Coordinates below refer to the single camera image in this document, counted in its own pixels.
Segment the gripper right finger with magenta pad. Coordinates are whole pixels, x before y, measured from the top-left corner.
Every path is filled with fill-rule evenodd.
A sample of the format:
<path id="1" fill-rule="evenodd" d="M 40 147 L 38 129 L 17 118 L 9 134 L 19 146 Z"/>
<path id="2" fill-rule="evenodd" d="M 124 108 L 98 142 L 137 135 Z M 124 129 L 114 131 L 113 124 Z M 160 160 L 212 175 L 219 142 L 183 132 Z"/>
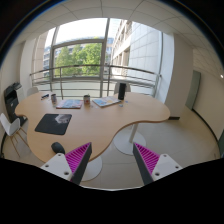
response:
<path id="1" fill-rule="evenodd" d="M 133 154 L 145 185 L 182 169 L 168 154 L 158 154 L 138 143 L 133 144 Z"/>

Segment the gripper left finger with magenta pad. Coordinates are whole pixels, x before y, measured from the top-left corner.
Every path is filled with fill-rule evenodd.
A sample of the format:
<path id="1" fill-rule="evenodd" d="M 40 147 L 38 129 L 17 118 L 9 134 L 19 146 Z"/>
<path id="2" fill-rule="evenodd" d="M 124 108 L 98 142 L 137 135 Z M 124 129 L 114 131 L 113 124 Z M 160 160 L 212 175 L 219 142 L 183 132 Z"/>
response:
<path id="1" fill-rule="evenodd" d="M 86 143 L 67 154 L 57 153 L 41 168 L 79 185 L 92 154 L 92 144 Z"/>

